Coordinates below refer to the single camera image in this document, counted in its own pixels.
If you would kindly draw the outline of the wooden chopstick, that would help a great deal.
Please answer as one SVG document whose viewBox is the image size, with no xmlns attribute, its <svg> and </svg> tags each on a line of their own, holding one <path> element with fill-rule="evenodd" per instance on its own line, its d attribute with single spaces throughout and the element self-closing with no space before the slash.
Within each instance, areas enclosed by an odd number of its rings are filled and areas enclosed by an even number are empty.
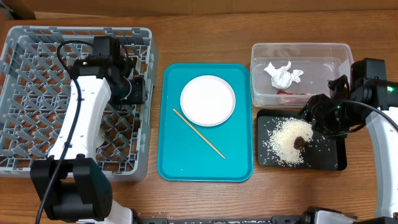
<svg viewBox="0 0 398 224">
<path fill-rule="evenodd" d="M 203 141 L 205 141 L 207 143 L 207 145 L 209 145 L 221 158 L 226 159 L 225 156 L 219 151 L 217 150 L 216 147 L 214 147 L 214 145 L 212 145 L 211 142 L 209 142 L 209 140 L 207 140 L 206 137 L 204 137 L 204 135 L 202 135 L 202 133 L 200 133 L 189 121 L 186 120 L 186 118 L 184 118 L 175 108 L 172 109 L 173 112 L 186 124 L 188 125 Z"/>
</svg>

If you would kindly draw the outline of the brown food chunk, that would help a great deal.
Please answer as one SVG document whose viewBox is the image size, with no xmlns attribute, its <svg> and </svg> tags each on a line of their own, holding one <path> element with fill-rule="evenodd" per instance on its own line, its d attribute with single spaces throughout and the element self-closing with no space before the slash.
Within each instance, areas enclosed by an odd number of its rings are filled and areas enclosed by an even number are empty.
<svg viewBox="0 0 398 224">
<path fill-rule="evenodd" d="M 303 151 L 307 145 L 306 140 L 303 137 L 299 136 L 294 141 L 294 148 L 300 151 Z"/>
</svg>

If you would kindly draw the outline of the red foil snack wrapper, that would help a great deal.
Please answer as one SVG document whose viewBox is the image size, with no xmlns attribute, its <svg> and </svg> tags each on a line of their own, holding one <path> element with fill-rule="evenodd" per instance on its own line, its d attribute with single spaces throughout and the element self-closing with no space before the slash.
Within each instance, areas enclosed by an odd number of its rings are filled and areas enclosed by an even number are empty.
<svg viewBox="0 0 398 224">
<path fill-rule="evenodd" d="M 285 105 L 291 105 L 294 103 L 306 103 L 310 97 L 314 96 L 311 93 L 291 93 L 284 90 L 278 90 L 277 95 L 279 97 L 279 103 Z"/>
</svg>

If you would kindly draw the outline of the white rice pile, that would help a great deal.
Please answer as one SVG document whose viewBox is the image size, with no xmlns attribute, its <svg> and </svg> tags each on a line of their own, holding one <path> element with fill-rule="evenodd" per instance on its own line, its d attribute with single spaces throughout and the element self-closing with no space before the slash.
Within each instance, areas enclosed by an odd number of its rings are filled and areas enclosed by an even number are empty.
<svg viewBox="0 0 398 224">
<path fill-rule="evenodd" d="M 313 140 L 311 125 L 295 118 L 282 118 L 276 122 L 272 131 L 267 131 L 268 140 L 262 145 L 267 151 L 267 158 L 282 167 L 295 167 L 303 164 L 303 151 L 294 148 L 294 141 L 301 136 L 310 143 Z"/>
</svg>

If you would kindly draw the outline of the white paper napkin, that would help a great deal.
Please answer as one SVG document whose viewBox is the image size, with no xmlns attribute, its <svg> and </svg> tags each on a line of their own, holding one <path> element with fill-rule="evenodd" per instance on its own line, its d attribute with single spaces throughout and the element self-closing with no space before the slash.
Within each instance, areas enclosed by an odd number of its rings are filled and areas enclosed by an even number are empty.
<svg viewBox="0 0 398 224">
<path fill-rule="evenodd" d="M 286 90 L 293 82 L 301 82 L 300 76 L 303 75 L 303 70 L 292 70 L 292 72 L 289 72 L 291 66 L 291 61 L 288 61 L 287 65 L 280 68 L 275 68 L 271 62 L 268 64 L 264 71 L 270 75 L 273 87 L 279 90 Z"/>
</svg>

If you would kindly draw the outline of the white round plate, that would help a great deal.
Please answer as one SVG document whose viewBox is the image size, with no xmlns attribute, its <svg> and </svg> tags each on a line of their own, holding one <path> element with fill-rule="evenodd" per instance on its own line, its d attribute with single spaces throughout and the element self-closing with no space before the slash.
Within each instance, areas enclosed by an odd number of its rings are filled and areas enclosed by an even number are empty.
<svg viewBox="0 0 398 224">
<path fill-rule="evenodd" d="M 191 122 L 199 126 L 217 126 L 227 121 L 236 106 L 231 85 L 214 75 L 190 80 L 180 95 L 180 107 Z"/>
</svg>

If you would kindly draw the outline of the white cup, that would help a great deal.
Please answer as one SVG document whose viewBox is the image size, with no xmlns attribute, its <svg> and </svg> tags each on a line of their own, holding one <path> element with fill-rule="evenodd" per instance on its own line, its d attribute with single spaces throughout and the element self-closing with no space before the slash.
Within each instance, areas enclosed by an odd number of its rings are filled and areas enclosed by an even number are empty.
<svg viewBox="0 0 398 224">
<path fill-rule="evenodd" d="M 100 146 L 103 145 L 104 143 L 103 135 L 104 135 L 104 130 L 102 128 L 99 128 L 98 135 L 95 137 L 96 148 L 99 148 Z"/>
</svg>

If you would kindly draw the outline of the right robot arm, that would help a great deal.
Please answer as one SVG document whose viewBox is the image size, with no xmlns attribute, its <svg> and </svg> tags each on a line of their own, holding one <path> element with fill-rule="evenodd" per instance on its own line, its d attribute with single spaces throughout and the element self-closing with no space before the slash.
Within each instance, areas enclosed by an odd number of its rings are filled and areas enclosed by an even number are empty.
<svg viewBox="0 0 398 224">
<path fill-rule="evenodd" d="M 301 117 L 324 136 L 345 138 L 366 128 L 371 137 L 377 181 L 375 217 L 397 223 L 397 83 L 387 80 L 384 60 L 364 58 L 350 76 L 328 82 L 331 96 L 310 97 Z"/>
</svg>

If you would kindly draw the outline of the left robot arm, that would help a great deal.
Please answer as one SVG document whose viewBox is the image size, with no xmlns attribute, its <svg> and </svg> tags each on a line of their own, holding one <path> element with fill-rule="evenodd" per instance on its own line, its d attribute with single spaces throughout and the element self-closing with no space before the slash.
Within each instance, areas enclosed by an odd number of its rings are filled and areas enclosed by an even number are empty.
<svg viewBox="0 0 398 224">
<path fill-rule="evenodd" d="M 136 223 L 134 210 L 113 199 L 108 178 L 96 162 L 104 142 L 101 120 L 107 104 L 143 105 L 146 82 L 135 73 L 137 60 L 129 57 L 118 39 L 96 36 L 93 51 L 65 71 L 71 79 L 70 100 L 62 128 L 48 156 L 30 167 L 30 179 L 40 198 L 35 218 L 69 223 Z"/>
</svg>

